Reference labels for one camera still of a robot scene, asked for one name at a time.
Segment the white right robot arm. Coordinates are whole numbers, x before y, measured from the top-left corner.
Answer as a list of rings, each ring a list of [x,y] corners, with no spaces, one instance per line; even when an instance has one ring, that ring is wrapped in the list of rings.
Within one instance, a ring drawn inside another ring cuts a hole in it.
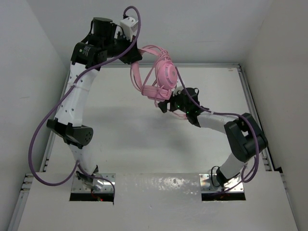
[[[200,105],[198,94],[197,88],[185,88],[158,103],[158,107],[164,113],[180,110],[192,125],[226,134],[231,154],[217,168],[215,186],[222,187],[238,174],[244,183],[251,181],[258,170],[259,153],[268,146],[264,132],[250,113],[211,111]]]

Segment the pink headphones with cable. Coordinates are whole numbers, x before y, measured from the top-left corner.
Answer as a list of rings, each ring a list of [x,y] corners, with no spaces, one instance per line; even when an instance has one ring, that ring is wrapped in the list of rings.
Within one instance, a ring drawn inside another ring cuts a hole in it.
[[[156,107],[160,102],[169,100],[172,90],[177,88],[178,74],[169,52],[156,45],[147,45],[138,49],[139,53],[156,57],[145,80],[141,79],[140,65],[136,61],[130,65],[130,80],[141,95],[153,100]]]

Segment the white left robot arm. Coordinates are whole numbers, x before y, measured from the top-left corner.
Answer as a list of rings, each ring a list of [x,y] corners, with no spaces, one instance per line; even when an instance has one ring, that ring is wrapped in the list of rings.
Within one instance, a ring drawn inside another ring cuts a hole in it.
[[[82,124],[84,108],[101,63],[119,59],[125,64],[142,59],[137,49],[139,21],[124,17],[117,25],[111,19],[95,17],[90,31],[73,50],[67,87],[54,119],[47,127],[61,137],[72,151],[74,160],[88,175],[96,172],[89,143],[93,128]]]

